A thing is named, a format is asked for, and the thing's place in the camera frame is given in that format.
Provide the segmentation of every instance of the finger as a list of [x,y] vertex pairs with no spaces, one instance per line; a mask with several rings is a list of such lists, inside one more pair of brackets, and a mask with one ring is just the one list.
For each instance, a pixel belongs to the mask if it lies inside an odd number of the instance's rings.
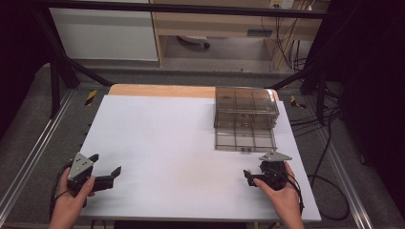
[[59,180],[59,192],[65,192],[68,190],[68,176],[70,171],[71,168],[67,168],[63,172],[62,177]]
[[95,177],[90,177],[87,179],[87,181],[83,184],[83,187],[80,189],[80,192],[78,192],[77,196],[75,199],[78,200],[81,204],[84,203],[86,200],[86,197],[90,195],[92,192],[93,186],[95,185]]
[[270,188],[264,181],[254,178],[253,182],[256,184],[256,186],[262,190],[265,194],[267,194],[269,197],[273,195],[275,192],[272,188]]
[[288,164],[287,162],[284,162],[284,164],[286,165],[287,173],[288,173],[290,176],[292,176],[292,177],[295,178],[295,174],[294,174],[294,172],[292,172],[291,167],[289,167],[289,164]]
[[291,167],[289,167],[289,164],[287,162],[284,162],[284,164],[286,165],[286,171],[289,174],[288,179],[289,181],[291,181],[292,183],[295,183],[295,174],[294,172],[292,172]]

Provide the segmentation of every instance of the human hand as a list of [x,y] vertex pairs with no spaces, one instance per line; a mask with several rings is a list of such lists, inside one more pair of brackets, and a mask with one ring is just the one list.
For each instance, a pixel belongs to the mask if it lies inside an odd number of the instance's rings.
[[[285,165],[287,173],[294,177],[294,173],[288,163],[285,162]],[[291,182],[295,182],[292,177],[288,177],[288,179]],[[299,197],[294,187],[289,182],[279,191],[268,187],[265,182],[258,178],[253,179],[253,182],[270,198],[274,210],[287,228],[304,228],[303,221],[301,220]]]
[[87,197],[92,197],[95,185],[95,178],[90,177],[81,188],[80,192],[74,198],[68,191],[68,175],[70,168],[63,172],[59,182],[59,194],[62,194],[57,200],[53,209],[53,216],[50,223],[50,229],[70,229],[73,228],[78,216],[80,215],[83,204]]

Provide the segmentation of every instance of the metal pole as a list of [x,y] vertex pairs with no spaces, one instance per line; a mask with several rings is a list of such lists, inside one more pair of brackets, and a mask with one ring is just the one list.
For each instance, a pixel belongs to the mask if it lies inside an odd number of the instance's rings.
[[79,10],[119,10],[119,11],[152,11],[152,12],[178,12],[266,17],[289,17],[311,19],[344,18],[343,15],[325,11],[309,10],[275,10],[236,8],[218,6],[173,5],[173,4],[144,4],[144,3],[119,3],[96,1],[70,1],[70,0],[38,0],[39,4],[48,8],[79,9]]

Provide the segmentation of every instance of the white table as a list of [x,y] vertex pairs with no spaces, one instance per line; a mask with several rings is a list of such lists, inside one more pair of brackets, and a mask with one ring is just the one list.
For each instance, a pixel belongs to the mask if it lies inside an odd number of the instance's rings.
[[[247,185],[243,169],[260,173],[260,153],[215,150],[213,98],[106,95],[81,154],[99,154],[93,175],[122,166],[113,189],[89,198],[92,219],[274,221],[267,197]],[[280,153],[301,185],[304,221],[321,220],[286,110],[274,129]]]

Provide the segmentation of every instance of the aluminum rail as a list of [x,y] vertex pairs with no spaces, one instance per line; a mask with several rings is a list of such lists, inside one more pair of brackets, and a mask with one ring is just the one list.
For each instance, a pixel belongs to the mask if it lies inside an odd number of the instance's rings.
[[[312,115],[315,114],[315,106],[311,100],[305,98],[306,104],[309,105],[309,110]],[[323,143],[326,145],[328,141],[328,132],[325,128],[318,130]],[[373,224],[370,221],[369,215],[366,212],[366,209],[361,202],[357,191],[355,190],[352,180],[348,172],[343,165],[339,154],[336,152],[336,149],[333,146],[333,143],[330,143],[328,148],[328,159],[330,160],[330,165],[333,171],[336,174],[337,180],[340,184],[342,191],[346,194],[349,204],[352,210],[352,216],[357,224],[357,227],[360,229],[373,229]]]
[[18,172],[17,176],[15,177],[11,186],[9,187],[9,190],[1,199],[1,201],[0,201],[0,228],[3,226],[4,222],[6,221],[7,216],[9,215],[9,213],[11,211],[12,206],[14,205],[14,203],[17,201],[18,197],[20,196],[33,169],[35,168],[36,163],[38,162],[39,158],[41,158],[42,153],[44,152],[46,146],[48,145],[48,142],[50,141],[56,127],[58,126],[60,120],[62,119],[63,115],[65,114],[74,93],[75,93],[75,90],[69,90],[66,92],[65,96],[63,97],[63,99],[61,101],[61,109],[56,114],[56,116],[48,122],[47,126],[45,127],[41,136],[36,141],[29,156],[27,157],[26,161],[24,162],[23,166],[21,167],[20,171]]

